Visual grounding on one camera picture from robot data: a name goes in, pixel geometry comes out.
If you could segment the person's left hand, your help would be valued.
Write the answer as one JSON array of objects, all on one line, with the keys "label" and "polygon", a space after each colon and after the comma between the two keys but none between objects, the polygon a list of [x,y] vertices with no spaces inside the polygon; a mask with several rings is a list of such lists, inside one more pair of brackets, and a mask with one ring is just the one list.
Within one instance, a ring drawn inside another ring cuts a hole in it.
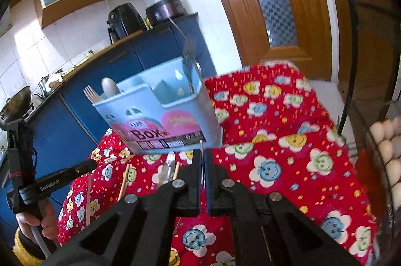
[{"label": "person's left hand", "polygon": [[43,228],[43,236],[49,240],[57,240],[58,238],[57,217],[54,207],[49,200],[44,200],[42,203],[44,203],[45,208],[44,216],[41,221],[28,212],[16,214],[16,220],[18,222],[20,231],[34,244],[37,244],[37,241],[32,233],[31,227],[41,226]]}]

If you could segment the yellow sleeve forearm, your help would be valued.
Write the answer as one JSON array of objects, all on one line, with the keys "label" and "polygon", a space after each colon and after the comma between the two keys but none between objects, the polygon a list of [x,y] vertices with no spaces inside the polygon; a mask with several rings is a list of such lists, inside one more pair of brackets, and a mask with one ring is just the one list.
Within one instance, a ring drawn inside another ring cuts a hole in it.
[{"label": "yellow sleeve forearm", "polygon": [[15,232],[12,251],[24,266],[39,266],[42,263],[42,260],[35,256],[35,253],[38,253],[35,244],[26,238],[19,228]]}]

